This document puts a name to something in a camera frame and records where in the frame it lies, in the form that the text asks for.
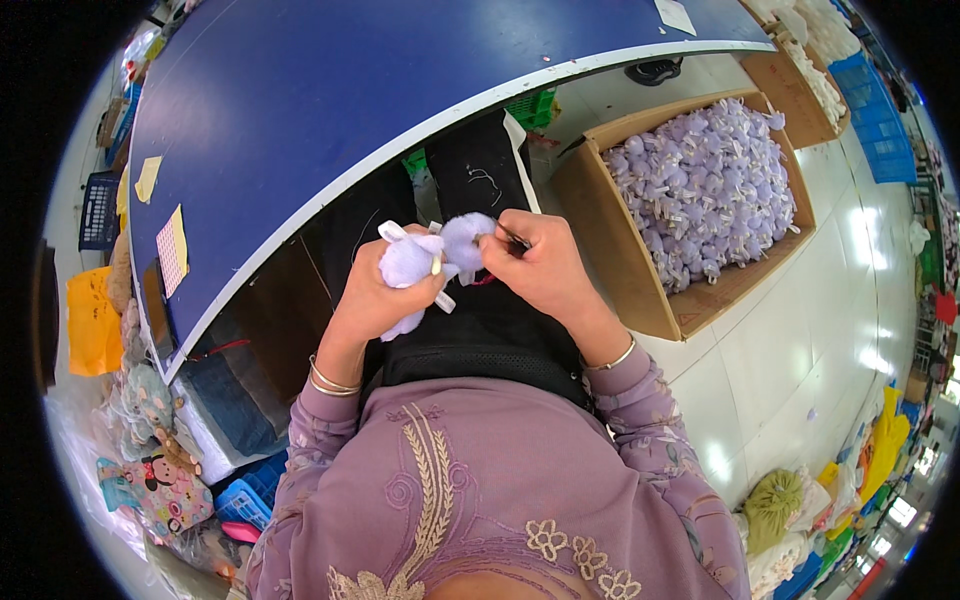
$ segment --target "silver bangle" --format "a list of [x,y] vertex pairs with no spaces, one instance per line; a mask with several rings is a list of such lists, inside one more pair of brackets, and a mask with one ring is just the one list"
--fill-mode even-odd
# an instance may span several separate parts
[[332,388],[332,390],[326,390],[327,392],[330,392],[330,391],[333,391],[333,392],[345,392],[345,393],[346,393],[345,396],[349,396],[350,394],[356,394],[357,392],[360,391],[360,386],[356,386],[356,387],[352,387],[352,388],[351,388],[351,387],[348,387],[348,386],[345,386],[345,385],[340,385],[339,383],[333,383],[332,381],[330,381],[329,379],[327,379],[326,377],[324,377],[324,374],[321,373],[320,370],[317,369],[317,365],[314,364],[314,363],[316,362],[316,360],[317,360],[317,354],[311,354],[311,355],[310,355],[310,371],[312,371],[313,374],[317,375],[317,377],[318,377],[323,383],[325,383],[326,385],[330,386],[330,388]]
[[310,373],[307,379],[309,379],[310,385],[313,386],[314,390],[320,392],[321,394],[326,394],[327,396],[346,397],[346,396],[354,396],[355,394],[360,392],[359,388],[357,388],[356,390],[342,390],[340,392],[328,390],[325,387],[317,385],[317,382],[313,380],[313,373]]
[[585,365],[584,365],[584,371],[608,371],[608,370],[612,369],[613,367],[616,367],[617,365],[619,365],[619,364],[622,363],[623,361],[627,360],[627,357],[630,356],[630,353],[634,351],[634,348],[636,348],[636,338],[633,336],[633,334],[631,334],[631,336],[630,336],[630,347],[627,348],[627,351],[624,352],[623,355],[620,356],[620,358],[617,358],[617,359],[614,360],[613,362],[607,363],[606,365],[600,365],[599,367],[588,367],[588,366],[585,364]]

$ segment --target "shoe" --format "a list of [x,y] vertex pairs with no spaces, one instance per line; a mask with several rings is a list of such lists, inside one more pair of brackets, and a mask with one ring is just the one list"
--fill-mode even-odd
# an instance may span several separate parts
[[680,75],[680,65],[684,62],[683,58],[677,61],[672,59],[650,60],[639,64],[631,64],[623,72],[627,74],[634,82],[640,85],[660,85],[668,79],[673,79]]

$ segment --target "lavender stuffed toy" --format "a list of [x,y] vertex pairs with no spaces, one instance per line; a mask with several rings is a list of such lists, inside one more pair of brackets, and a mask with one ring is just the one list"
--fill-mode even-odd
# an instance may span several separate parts
[[[390,242],[390,246],[380,257],[379,264],[383,282],[390,287],[407,288],[424,277],[436,275],[440,271],[443,271],[447,281],[450,281],[458,273],[459,270],[455,265],[442,263],[444,239],[441,236],[407,233],[393,221],[387,221],[378,230],[380,236]],[[423,313],[423,310],[418,310],[400,319],[389,331],[381,335],[380,339],[390,342],[398,335],[410,333],[423,320]]]
[[454,217],[440,230],[440,236],[444,239],[446,259],[459,269],[461,285],[473,283],[476,272],[483,269],[477,240],[480,236],[494,231],[496,231],[496,221],[481,212]]
[[715,283],[722,267],[761,260],[787,231],[800,231],[770,137],[784,118],[770,112],[727,98],[604,153],[667,294]]
[[[440,235],[407,233],[393,221],[387,221],[378,228],[380,236],[390,242],[380,258],[380,274],[384,283],[393,288],[410,287],[440,272],[447,281],[459,275],[461,285],[470,285],[476,272],[483,269],[477,240],[495,230],[496,221],[478,212],[450,219]],[[443,262],[444,255],[448,262]],[[436,302],[446,312],[453,310],[453,300],[443,292]],[[390,342],[398,335],[410,333],[423,320],[424,312],[419,310],[400,319],[380,339]]]

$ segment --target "blue table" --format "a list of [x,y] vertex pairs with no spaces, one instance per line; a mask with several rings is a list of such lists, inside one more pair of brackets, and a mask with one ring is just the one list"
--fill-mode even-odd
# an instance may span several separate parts
[[661,33],[653,0],[201,4],[151,65],[131,144],[131,184],[163,156],[150,204],[131,201],[134,279],[177,204],[189,248],[164,380],[284,240],[425,138],[598,69],[774,50],[737,0],[685,5],[696,36]]

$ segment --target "pink handle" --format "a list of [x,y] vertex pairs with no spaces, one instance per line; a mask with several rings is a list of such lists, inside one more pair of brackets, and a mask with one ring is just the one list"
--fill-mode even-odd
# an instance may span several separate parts
[[249,523],[239,521],[225,521],[220,524],[224,528],[224,533],[235,540],[248,541],[256,543],[260,539],[260,530]]

